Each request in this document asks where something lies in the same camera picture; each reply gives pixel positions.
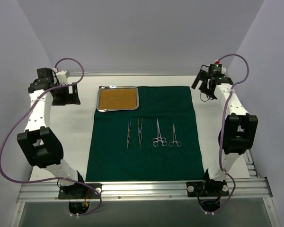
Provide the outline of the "steel tray with brown liner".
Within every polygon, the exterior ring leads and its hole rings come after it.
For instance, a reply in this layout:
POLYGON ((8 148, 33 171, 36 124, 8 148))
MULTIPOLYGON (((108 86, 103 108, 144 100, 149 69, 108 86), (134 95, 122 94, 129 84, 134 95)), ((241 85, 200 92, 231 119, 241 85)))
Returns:
POLYGON ((98 89, 96 109, 99 112, 136 110, 138 107, 138 87, 102 86, 98 89))

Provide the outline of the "steel hemostat forceps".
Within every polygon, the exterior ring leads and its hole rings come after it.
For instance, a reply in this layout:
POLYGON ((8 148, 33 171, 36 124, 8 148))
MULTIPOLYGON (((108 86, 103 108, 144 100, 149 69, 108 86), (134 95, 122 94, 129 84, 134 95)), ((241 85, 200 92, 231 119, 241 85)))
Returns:
POLYGON ((173 124, 173 138, 172 138, 172 141, 169 142, 169 146, 170 147, 173 147, 173 146, 181 147, 182 146, 182 143, 177 140, 176 127, 174 124, 173 124))

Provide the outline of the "steel tweezers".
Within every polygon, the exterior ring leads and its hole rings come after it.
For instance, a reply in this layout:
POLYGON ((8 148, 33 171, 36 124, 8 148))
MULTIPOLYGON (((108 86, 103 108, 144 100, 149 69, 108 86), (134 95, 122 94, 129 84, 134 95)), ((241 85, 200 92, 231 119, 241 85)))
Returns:
POLYGON ((138 127, 138 141, 139 141, 139 149, 141 149, 141 146, 142 146, 142 126, 138 127))
POLYGON ((127 133, 127 140, 126 140, 126 151, 128 152, 128 148, 129 148, 129 142, 130 142, 130 131, 127 133))
POLYGON ((130 133, 131 133, 131 123, 132 119, 128 119, 128 131, 127 131, 127 138, 130 138, 130 133))

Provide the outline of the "dark green surgical cloth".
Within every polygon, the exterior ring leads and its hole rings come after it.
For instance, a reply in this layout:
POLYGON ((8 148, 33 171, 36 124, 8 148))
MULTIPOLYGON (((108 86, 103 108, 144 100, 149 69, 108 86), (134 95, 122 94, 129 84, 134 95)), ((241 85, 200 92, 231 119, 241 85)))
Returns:
POLYGON ((195 110, 187 86, 139 87, 138 109, 99 112, 94 125, 86 179, 104 181, 200 180, 204 175, 195 110), (128 152, 128 119, 132 119, 128 152), (143 118, 139 149, 138 118, 143 118), (157 119, 167 146, 153 146, 157 119), (181 147, 169 146, 173 124, 181 147))

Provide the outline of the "steel surgical scissors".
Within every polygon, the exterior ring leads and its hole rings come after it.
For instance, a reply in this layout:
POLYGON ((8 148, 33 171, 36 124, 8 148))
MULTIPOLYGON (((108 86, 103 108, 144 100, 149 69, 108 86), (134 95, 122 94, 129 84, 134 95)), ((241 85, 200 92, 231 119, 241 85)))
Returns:
POLYGON ((165 137, 162 137, 160 132, 160 124, 159 120, 157 119, 157 137, 153 138, 153 146, 157 147, 159 144, 161 144, 163 147, 167 146, 167 140, 165 137))

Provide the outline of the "steel scalpel handle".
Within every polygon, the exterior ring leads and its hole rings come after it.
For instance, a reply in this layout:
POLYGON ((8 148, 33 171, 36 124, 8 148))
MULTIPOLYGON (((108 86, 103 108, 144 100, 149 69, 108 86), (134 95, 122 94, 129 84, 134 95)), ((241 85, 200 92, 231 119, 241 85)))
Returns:
POLYGON ((138 118, 138 138, 142 138, 142 124, 143 124, 143 118, 138 118))

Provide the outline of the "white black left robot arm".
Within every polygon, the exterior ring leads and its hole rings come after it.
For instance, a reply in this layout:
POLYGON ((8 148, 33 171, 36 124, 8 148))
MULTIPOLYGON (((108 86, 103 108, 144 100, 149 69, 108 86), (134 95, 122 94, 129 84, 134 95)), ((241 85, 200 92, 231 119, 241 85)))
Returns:
POLYGON ((61 178, 61 185, 69 187, 74 198, 81 198, 86 192, 83 177, 64 160, 62 144, 50 129, 52 106, 80 105, 77 85, 67 86, 67 70, 41 68, 37 75, 28 88, 32 111, 17 142, 31 166, 61 178))

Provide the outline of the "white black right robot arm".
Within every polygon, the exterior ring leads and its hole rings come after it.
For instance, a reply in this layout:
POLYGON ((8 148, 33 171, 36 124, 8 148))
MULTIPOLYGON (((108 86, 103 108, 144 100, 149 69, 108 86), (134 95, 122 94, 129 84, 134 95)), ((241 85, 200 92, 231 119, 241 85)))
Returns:
POLYGON ((210 99, 218 100, 223 110, 218 136, 219 155, 216 163, 206 170, 209 178, 200 184, 204 194, 212 195, 218 189, 216 181, 226 180, 235 161, 252 148, 258 118, 243 107, 230 78, 223 74, 211 77, 205 70, 200 70, 191 88, 195 89, 199 82, 202 82, 200 92, 210 99))

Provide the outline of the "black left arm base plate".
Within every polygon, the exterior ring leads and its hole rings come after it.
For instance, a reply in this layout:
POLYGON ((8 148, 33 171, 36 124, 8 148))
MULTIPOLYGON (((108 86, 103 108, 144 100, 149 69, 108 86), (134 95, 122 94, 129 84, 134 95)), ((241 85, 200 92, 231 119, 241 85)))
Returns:
POLYGON ((94 190, 77 183, 70 186, 62 186, 58 180, 57 186, 59 187, 58 199, 61 200, 99 199, 102 191, 102 184, 100 183, 88 183, 88 186, 95 189, 97 193, 94 190))

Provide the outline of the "aluminium right frame rail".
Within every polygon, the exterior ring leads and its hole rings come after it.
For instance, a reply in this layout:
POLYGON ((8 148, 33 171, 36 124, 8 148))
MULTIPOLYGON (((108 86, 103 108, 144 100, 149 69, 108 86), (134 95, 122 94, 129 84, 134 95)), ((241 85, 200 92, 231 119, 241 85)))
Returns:
POLYGON ((238 161, 244 161, 249 175, 255 175, 250 149, 253 146, 258 126, 258 117, 250 114, 240 102, 233 85, 217 85, 214 94, 222 106, 222 126, 219 134, 219 155, 217 158, 218 181, 232 173, 238 161))

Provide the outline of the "aluminium frame rail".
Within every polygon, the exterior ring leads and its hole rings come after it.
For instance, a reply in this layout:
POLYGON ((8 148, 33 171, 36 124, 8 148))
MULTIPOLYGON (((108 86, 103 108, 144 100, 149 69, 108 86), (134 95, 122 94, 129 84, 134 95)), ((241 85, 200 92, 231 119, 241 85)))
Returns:
POLYGON ((219 134, 219 155, 217 158, 218 181, 232 173, 238 161, 244 161, 249 175, 255 175, 250 149, 253 146, 258 126, 258 117, 250 114, 240 102, 233 85, 217 85, 214 94, 222 106, 222 126, 219 134))
MULTIPOLYGON (((267 179, 236 179, 233 199, 272 197, 267 179)), ((193 200, 186 192, 184 181, 161 182, 107 182, 102 183, 102 201, 162 201, 193 200)), ((83 202, 85 199, 61 200, 55 182, 21 186, 17 202, 83 202)))

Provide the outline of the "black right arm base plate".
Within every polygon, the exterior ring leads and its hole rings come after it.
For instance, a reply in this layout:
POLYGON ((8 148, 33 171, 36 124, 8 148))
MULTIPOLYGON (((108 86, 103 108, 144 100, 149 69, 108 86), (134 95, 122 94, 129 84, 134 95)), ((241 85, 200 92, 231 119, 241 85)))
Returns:
POLYGON ((188 197, 219 197, 229 195, 226 181, 210 179, 208 171, 205 172, 202 180, 186 182, 186 192, 188 197))

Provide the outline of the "aluminium front frame rail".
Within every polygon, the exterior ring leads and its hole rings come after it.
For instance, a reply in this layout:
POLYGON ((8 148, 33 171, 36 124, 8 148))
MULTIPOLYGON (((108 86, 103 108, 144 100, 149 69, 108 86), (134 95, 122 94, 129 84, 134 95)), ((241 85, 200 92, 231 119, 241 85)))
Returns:
MULTIPOLYGON (((236 179, 233 199, 272 197, 267 179, 236 179)), ((161 182, 107 182, 102 183, 102 201, 162 201, 193 200, 186 192, 184 181, 161 182)), ((17 202, 83 202, 85 199, 61 200, 55 182, 21 186, 17 202)))

